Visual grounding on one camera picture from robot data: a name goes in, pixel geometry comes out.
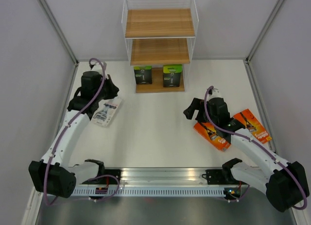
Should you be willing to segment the white blister razor pack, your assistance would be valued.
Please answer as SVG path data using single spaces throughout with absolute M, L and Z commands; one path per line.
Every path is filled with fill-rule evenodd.
M 91 119 L 91 122 L 101 127 L 107 127 L 113 120 L 113 117 L 121 103 L 122 98 L 119 96 L 113 99 L 101 101 L 98 110 L 94 113 Z

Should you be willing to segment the black green razor box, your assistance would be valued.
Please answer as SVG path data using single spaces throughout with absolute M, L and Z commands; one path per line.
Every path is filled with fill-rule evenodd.
M 134 66 L 137 85 L 152 84 L 152 66 Z
M 179 87 L 181 81 L 183 66 L 164 65 L 163 66 L 163 86 L 164 87 Z

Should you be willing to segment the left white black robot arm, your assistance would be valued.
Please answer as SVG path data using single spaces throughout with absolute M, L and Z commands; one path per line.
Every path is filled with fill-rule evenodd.
M 120 170 L 105 170 L 100 160 L 86 159 L 81 164 L 69 166 L 69 161 L 80 135 L 94 117 L 102 100 L 118 95 L 110 75 L 102 76 L 97 71 L 86 71 L 81 77 L 81 86 L 70 100 L 64 124 L 51 147 L 39 161 L 32 161 L 29 173 L 36 191 L 69 198 L 80 184 L 117 184 Z

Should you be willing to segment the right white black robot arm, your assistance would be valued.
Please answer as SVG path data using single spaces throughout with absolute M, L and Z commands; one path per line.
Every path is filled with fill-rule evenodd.
M 297 161 L 290 163 L 266 149 L 248 131 L 245 125 L 232 117 L 221 97 L 208 100 L 193 98 L 183 112 L 191 120 L 197 111 L 196 121 L 213 125 L 216 134 L 246 154 L 256 167 L 250 167 L 234 158 L 222 165 L 222 179 L 228 184 L 241 181 L 262 192 L 278 211 L 289 208 L 304 210 L 310 195 L 304 167 Z

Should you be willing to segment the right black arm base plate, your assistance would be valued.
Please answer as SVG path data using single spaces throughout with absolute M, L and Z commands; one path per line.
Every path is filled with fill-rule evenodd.
M 201 177 L 206 180 L 208 185 L 228 185 L 223 171 L 221 169 L 207 169 L 205 173 L 201 174 Z

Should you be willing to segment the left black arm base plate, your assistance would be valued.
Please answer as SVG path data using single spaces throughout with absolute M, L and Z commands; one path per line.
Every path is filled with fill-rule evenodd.
M 120 169 L 106 169 L 103 173 L 99 173 L 98 176 L 102 175 L 112 175 L 116 179 L 120 180 L 121 179 L 121 170 Z M 110 176 L 106 177 L 101 177 L 96 180 L 97 184 L 100 185 L 117 185 L 116 179 Z

